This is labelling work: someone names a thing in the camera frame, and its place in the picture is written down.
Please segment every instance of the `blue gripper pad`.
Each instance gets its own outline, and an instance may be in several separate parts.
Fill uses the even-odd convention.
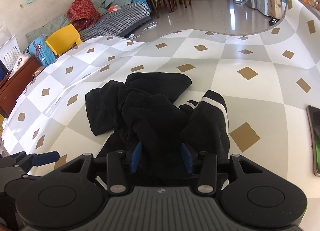
[[[37,154],[35,155],[35,157],[33,157],[31,164],[34,166],[41,166],[41,165],[57,162],[59,158],[60,158],[60,155],[56,151],[45,153],[45,154]]]
[[[192,173],[193,172],[192,155],[188,147],[184,143],[181,145],[181,158],[184,162],[187,172]]]
[[[139,142],[134,148],[131,155],[130,172],[135,173],[137,171],[140,159],[141,159],[142,144]]]

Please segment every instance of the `red floral cloth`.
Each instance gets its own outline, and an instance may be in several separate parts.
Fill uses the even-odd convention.
[[[75,0],[67,11],[67,17],[71,24],[81,31],[95,24],[100,18],[99,12],[94,8],[90,0]]]

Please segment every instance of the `small yellow chair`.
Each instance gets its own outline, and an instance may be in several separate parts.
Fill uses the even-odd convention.
[[[72,24],[57,30],[50,35],[45,42],[54,54],[59,56],[69,50],[74,43],[77,45],[82,43],[79,32]]]

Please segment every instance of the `wooden cabinet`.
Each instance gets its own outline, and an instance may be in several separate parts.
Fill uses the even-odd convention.
[[[0,113],[5,118],[10,115],[17,98],[33,80],[33,73],[40,66],[38,60],[32,56],[10,79],[9,72],[0,82]]]

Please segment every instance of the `black towel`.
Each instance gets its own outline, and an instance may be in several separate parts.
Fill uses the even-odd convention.
[[[114,129],[97,157],[141,141],[139,169],[166,179],[188,177],[180,156],[182,142],[196,151],[216,153],[219,161],[228,159],[228,118],[222,96],[207,91],[199,103],[173,105],[190,85],[184,74],[133,73],[125,83],[112,80],[87,93],[92,132]],[[220,178],[218,187],[224,179]]]
[[[191,85],[191,79],[180,73],[132,73],[125,83],[111,80],[100,89],[93,89],[85,96],[85,107],[94,135],[115,128],[121,121],[122,106],[130,92],[150,95],[161,94],[174,103]]]

